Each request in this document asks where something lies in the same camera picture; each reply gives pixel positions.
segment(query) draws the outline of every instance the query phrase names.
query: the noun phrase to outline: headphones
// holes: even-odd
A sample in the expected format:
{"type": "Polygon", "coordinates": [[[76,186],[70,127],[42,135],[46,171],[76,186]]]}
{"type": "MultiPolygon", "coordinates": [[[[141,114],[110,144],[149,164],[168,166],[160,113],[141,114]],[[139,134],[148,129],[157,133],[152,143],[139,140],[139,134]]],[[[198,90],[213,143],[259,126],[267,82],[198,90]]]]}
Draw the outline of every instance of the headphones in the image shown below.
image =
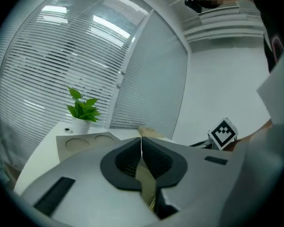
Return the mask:
{"type": "Polygon", "coordinates": [[[216,1],[210,0],[185,0],[185,5],[196,11],[197,13],[202,12],[202,8],[215,9],[219,7],[216,1]]]}

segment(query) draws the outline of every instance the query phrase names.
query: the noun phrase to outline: white flower pot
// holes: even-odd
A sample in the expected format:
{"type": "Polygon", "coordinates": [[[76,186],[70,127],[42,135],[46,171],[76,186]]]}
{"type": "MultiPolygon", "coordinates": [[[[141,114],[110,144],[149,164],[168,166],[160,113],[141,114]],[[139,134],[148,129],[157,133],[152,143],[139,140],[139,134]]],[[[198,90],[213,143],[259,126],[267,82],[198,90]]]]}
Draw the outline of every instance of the white flower pot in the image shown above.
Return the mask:
{"type": "Polygon", "coordinates": [[[91,121],[72,117],[72,131],[74,134],[87,134],[91,121]]]}

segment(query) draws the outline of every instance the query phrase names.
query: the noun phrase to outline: beige tray with circular holes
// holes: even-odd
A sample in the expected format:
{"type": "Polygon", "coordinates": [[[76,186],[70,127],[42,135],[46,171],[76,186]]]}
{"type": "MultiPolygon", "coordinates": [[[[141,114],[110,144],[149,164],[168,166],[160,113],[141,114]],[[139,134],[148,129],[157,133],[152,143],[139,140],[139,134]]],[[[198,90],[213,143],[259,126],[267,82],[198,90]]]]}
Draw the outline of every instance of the beige tray with circular holes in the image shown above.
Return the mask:
{"type": "Polygon", "coordinates": [[[120,140],[110,132],[85,135],[56,136],[57,150],[60,162],[83,150],[101,146],[109,146],[118,141],[120,140]]]}

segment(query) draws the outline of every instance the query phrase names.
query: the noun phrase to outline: green plant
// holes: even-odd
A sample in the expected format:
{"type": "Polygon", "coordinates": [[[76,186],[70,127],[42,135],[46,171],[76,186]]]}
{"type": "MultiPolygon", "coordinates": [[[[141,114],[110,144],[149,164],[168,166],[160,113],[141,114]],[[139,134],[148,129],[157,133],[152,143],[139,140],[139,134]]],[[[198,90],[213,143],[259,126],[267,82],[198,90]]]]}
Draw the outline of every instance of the green plant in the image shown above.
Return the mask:
{"type": "Polygon", "coordinates": [[[101,114],[98,112],[98,109],[93,105],[95,104],[96,101],[98,101],[98,99],[91,98],[86,102],[81,102],[79,101],[79,99],[82,98],[81,93],[70,87],[68,87],[68,89],[70,91],[72,99],[75,100],[75,106],[67,105],[67,108],[72,114],[72,116],[77,119],[97,122],[97,120],[99,119],[97,119],[96,116],[101,114]]]}

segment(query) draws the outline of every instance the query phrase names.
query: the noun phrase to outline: circular hole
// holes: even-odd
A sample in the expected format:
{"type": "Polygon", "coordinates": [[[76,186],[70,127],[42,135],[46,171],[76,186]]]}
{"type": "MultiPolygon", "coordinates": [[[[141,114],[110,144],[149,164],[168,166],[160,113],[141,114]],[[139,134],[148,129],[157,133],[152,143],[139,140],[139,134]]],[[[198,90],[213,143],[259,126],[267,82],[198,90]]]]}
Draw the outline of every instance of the circular hole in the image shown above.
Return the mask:
{"type": "Polygon", "coordinates": [[[115,140],[107,135],[98,135],[95,137],[95,141],[103,144],[108,144],[114,142],[115,140]]]}
{"type": "Polygon", "coordinates": [[[65,143],[65,147],[71,151],[78,151],[89,147],[89,143],[83,139],[71,139],[65,143]]]}

